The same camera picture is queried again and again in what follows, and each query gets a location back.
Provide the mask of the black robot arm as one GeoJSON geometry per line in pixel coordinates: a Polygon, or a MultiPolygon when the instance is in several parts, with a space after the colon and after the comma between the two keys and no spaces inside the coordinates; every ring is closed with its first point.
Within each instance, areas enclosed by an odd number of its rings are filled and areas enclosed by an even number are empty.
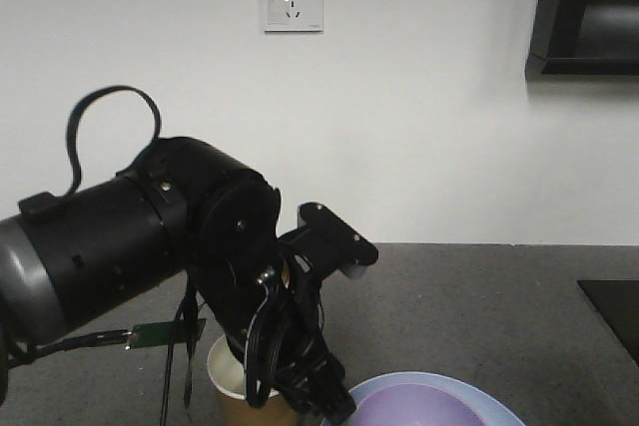
{"type": "Polygon", "coordinates": [[[243,364],[253,407],[271,390],[335,425],[355,409],[325,344],[320,287],[375,249],[329,208],[307,203],[277,235],[280,192],[194,139],[162,139],[112,180],[43,193],[1,223],[1,367],[29,364],[58,339],[180,271],[178,316],[213,311],[243,364]]]}

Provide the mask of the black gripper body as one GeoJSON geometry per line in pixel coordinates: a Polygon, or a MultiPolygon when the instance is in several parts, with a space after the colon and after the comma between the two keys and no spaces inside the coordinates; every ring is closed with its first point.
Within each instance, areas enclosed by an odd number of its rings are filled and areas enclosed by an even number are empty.
{"type": "Polygon", "coordinates": [[[322,334],[323,281],[286,245],[222,255],[219,322],[244,366],[248,404],[262,408],[272,390],[303,409],[309,376],[339,379],[344,369],[322,334]]]}

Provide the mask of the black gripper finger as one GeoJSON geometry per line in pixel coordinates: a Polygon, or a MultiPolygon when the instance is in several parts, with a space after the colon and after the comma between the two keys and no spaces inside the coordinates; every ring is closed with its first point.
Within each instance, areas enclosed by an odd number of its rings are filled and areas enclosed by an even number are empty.
{"type": "Polygon", "coordinates": [[[322,415],[329,424],[343,424],[355,412],[355,402],[339,379],[309,376],[302,391],[303,412],[322,415]]]}

